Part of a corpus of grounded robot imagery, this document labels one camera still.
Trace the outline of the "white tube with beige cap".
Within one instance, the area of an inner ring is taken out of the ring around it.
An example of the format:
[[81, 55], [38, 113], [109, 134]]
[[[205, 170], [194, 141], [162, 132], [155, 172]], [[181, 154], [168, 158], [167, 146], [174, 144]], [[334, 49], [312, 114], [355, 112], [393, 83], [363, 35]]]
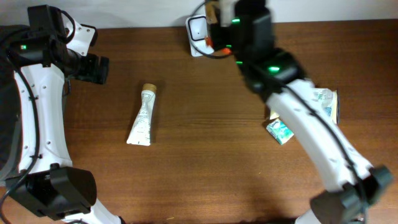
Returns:
[[146, 83], [141, 91], [141, 107], [127, 138], [127, 144], [150, 146], [150, 131], [157, 87]]

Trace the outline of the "cream snack bag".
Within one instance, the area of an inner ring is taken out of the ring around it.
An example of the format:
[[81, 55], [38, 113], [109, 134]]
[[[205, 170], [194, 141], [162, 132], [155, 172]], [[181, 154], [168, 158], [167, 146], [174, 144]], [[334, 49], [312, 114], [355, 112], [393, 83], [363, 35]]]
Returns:
[[338, 91], [332, 91], [327, 88], [313, 88], [312, 97], [304, 98], [303, 101], [306, 102], [312, 110], [320, 107], [325, 112], [325, 114], [335, 123], [339, 122], [339, 102], [338, 102]]

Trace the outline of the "orange spaghetti package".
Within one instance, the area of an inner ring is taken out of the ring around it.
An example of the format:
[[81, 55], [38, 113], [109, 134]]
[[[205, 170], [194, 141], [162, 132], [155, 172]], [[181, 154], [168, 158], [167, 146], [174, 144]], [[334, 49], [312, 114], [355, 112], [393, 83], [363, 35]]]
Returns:
[[225, 58], [231, 55], [231, 44], [229, 42], [229, 31], [226, 27], [221, 26], [221, 10], [219, 1], [205, 1], [205, 14], [207, 24], [207, 35], [205, 36], [205, 44], [211, 47], [220, 55], [216, 58]]

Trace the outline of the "teal tissue pack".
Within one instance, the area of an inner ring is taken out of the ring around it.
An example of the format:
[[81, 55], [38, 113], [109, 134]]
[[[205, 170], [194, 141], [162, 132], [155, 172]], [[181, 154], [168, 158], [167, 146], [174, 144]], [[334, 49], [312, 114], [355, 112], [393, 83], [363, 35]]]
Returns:
[[294, 133], [279, 118], [269, 123], [266, 129], [280, 145], [285, 144], [294, 136]]

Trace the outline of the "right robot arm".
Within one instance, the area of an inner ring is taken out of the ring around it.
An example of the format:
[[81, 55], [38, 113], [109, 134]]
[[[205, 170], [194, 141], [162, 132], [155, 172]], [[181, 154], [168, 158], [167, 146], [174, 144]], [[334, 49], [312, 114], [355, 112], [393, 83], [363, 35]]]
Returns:
[[295, 223], [366, 223], [392, 182], [347, 140], [316, 99], [314, 84], [294, 56], [275, 45], [265, 1], [220, 1], [211, 27], [215, 47], [229, 48], [246, 84], [275, 111], [314, 163], [324, 191]]

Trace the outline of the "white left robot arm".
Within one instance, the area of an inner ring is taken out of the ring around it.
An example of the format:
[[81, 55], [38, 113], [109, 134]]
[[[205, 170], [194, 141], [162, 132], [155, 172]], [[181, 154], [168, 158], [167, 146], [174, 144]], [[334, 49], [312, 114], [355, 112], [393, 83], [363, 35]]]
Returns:
[[1, 183], [37, 217], [123, 222], [98, 200], [93, 174], [74, 168], [63, 126], [69, 80], [106, 81], [109, 60], [88, 53], [97, 35], [63, 11], [1, 27]]

